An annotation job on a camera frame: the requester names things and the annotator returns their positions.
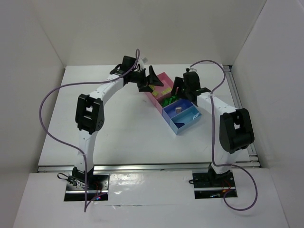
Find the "green long lego brick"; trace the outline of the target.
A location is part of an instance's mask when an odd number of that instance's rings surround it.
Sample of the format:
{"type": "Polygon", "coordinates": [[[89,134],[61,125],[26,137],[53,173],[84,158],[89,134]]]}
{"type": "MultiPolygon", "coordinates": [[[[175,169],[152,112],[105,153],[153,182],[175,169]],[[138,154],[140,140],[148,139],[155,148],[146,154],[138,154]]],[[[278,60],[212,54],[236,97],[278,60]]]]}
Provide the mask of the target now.
{"type": "Polygon", "coordinates": [[[165,98],[165,99],[162,101],[161,106],[162,106],[162,107],[166,107],[166,106],[168,106],[168,105],[170,105],[170,104],[171,104],[171,102],[169,101],[169,98],[165,98]]]}

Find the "dark blue lego plate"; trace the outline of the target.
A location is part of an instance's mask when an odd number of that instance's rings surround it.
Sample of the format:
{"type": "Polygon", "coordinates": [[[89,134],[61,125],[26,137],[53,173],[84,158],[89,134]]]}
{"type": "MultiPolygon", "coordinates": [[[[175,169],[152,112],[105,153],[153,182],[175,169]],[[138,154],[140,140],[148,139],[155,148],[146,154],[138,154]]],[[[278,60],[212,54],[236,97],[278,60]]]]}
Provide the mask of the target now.
{"type": "Polygon", "coordinates": [[[174,122],[174,124],[175,124],[178,128],[181,128],[182,126],[185,125],[185,123],[176,123],[176,122],[174,122]]]}

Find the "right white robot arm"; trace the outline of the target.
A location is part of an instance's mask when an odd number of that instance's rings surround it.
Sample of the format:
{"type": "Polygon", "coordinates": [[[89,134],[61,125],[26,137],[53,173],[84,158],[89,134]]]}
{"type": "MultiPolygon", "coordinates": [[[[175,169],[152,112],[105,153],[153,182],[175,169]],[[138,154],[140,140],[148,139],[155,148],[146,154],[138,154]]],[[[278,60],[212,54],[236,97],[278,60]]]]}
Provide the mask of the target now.
{"type": "Polygon", "coordinates": [[[207,180],[222,182],[231,172],[241,150],[255,140],[249,111],[228,105],[214,95],[215,90],[202,88],[195,71],[174,79],[172,95],[186,99],[211,114],[212,143],[207,180]]]}

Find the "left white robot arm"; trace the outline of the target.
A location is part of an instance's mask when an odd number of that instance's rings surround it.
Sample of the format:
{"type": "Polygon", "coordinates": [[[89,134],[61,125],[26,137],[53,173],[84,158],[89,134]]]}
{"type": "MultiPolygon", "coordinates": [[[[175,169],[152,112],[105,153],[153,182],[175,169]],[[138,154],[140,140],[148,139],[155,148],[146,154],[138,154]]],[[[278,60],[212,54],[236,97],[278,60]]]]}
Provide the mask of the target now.
{"type": "Polygon", "coordinates": [[[93,154],[98,132],[105,123],[104,107],[109,99],[127,83],[137,84],[139,92],[152,93],[152,86],[164,86],[152,66],[146,75],[144,61],[124,56],[122,63],[110,71],[105,84],[88,95],[81,94],[76,106],[76,123],[79,129],[79,158],[72,170],[73,178],[84,184],[95,182],[93,154]]]}

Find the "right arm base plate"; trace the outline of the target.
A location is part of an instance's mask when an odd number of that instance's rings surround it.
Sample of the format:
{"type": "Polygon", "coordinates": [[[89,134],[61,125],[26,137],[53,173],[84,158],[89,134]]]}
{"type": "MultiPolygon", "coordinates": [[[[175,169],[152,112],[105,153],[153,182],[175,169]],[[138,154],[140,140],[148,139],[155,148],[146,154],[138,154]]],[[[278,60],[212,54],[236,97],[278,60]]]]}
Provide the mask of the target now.
{"type": "Polygon", "coordinates": [[[219,178],[207,172],[193,173],[188,183],[194,187],[195,199],[219,199],[225,194],[227,198],[238,196],[231,171],[219,178]]]}

